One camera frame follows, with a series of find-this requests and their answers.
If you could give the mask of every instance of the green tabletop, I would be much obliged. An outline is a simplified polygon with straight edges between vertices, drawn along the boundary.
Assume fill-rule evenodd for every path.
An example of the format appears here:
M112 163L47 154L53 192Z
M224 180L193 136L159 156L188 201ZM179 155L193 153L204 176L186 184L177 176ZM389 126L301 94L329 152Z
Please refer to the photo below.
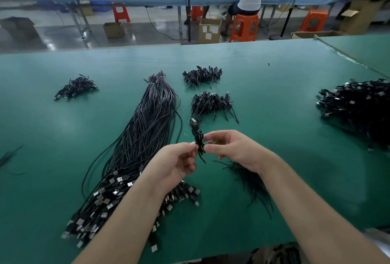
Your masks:
M390 35L357 35L319 38L336 50L390 77Z
M0 155L24 145L6 167L27 172L11 176L0 170L2 263L68 264L76 257L77 241L60 236L83 202L80 185L88 166L132 117L146 89L143 79L160 69L188 121L192 96L209 90L205 85L184 91L182 72L196 64L223 69L212 92L229 92L240 121L227 122L222 114L213 123L210 117L203 132L237 129L275 151L359 229L390 223L386 154L369 153L364 142L324 123L315 105L321 88L378 74L314 40L2 55L1 62ZM99 91L53 101L79 73L89 75ZM180 141L193 141L187 125ZM168 264L294 240L277 209L270 220L260 202L247 207L250 195L214 159L206 155L207 164L199 159L197 172L186 179L201 190L200 206L177 203L161 220L158 252L148 247L141 263Z

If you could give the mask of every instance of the box label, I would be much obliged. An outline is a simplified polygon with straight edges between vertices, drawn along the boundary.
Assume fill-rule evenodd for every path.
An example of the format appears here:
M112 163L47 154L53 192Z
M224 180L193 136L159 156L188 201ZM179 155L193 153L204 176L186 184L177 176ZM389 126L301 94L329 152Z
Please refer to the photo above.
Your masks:
M218 26L210 26L211 33L218 33Z

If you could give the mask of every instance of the bundle of black cables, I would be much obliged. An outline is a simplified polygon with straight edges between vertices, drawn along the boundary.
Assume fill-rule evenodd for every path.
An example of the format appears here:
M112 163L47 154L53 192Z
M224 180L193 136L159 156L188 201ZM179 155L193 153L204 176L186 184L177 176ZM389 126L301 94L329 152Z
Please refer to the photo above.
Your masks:
M148 86L137 106L133 117L120 134L117 140L106 148L90 165L83 183L81 192L84 196L84 183L88 173L100 156L115 144L111 157L106 162L102 179L88 195L81 208L72 216L62 238L77 237L80 239L78 247L92 239L105 224L116 206L127 191L133 186L145 166L163 146L171 142L177 109L176 93L165 80L161 71L149 77ZM196 206L199 205L196 196L199 190L181 182L173 191L167 194L161 209L160 216L165 210L171 211L173 202L190 199ZM155 231L159 226L156 223L149 236L152 251L157 250Z
M234 162L232 160L228 161L227 163L220 162L218 160L215 160L215 162L222 163L226 165L226 168L233 171L237 176L240 177L240 179L243 182L244 189L246 188L248 192L251 195L251 202L248 206L250 206L253 202L257 201L259 199L261 203L266 208L268 215L271 218L271 213L268 209L268 205L271 206L271 210L273 212L273 206L271 202L271 196L267 191L267 188L264 185L263 180L259 177L257 173L251 172L247 168L244 168L241 164Z
M58 91L54 96L54 99L57 100L61 96L64 98L74 98L79 94L82 94L86 91L97 89L98 87L94 84L93 80L89 80L89 77L85 77L82 74L76 79L69 79L69 84L65 85L64 88Z
M323 98L317 104L322 118L329 124L384 150L390 144L390 83L385 79L366 82L346 82L333 91L322 89Z
M195 94L192 98L191 103L191 118L201 123L203 116L205 116L206 114L214 113L215 121L215 118L217 117L217 111L222 110L227 121L229 120L227 119L225 111L230 113L232 116L234 114L237 123L240 124L236 117L236 114L234 113L232 103L233 102L230 102L229 93L226 93L225 97L220 97L218 96L218 94L206 91L199 95Z
M209 69L202 68L199 65L196 65L197 69L191 71L184 71L184 82L186 82L186 86L191 84L186 90L188 90L191 86L197 87L200 86L202 82L206 82L209 84L211 89L210 82L215 81L217 84L219 82L217 80L221 79L222 69L218 69L218 67L214 67L214 69L209 65Z

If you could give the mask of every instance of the orange stool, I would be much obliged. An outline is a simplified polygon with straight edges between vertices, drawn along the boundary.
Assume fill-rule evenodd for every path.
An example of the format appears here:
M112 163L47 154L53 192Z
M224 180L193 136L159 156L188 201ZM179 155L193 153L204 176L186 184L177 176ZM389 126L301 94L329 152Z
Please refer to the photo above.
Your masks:
M233 31L232 34L230 35L229 42L232 42L232 40L255 41L258 20L259 20L258 15L252 15L252 16L237 15L233 22ZM241 22L241 24L240 24L240 29L236 31L236 26L238 21ZM254 32L250 32L250 27L252 23L255 23Z
M126 20L128 23L130 23L130 18L129 14L127 14L126 7L121 3L113 2L112 4L114 5L112 10L114 11L115 22L119 22L119 20ZM123 11L117 12L117 7L122 8Z
M329 16L328 11L309 10L309 13L306 15L305 20L303 21L299 31L306 31L306 32L322 31L324 29L328 16ZM313 19L319 19L319 21L315 27L309 27L309 24Z
M203 16L203 7L202 6L192 6L192 9L190 10L190 16L191 16L192 21L196 21L196 19L198 17L202 17Z

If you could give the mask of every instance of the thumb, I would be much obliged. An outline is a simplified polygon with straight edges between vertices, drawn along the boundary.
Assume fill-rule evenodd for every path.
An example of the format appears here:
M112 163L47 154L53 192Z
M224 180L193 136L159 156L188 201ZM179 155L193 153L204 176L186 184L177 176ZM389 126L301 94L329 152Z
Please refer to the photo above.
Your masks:
M195 148L198 148L198 145L195 142L192 143L178 143L178 144L172 144L170 145L171 152L176 154L177 156L182 155L184 153L188 153L193 151Z
M217 155L228 155L229 145L218 145L218 144L206 144L204 150L207 153L217 154Z

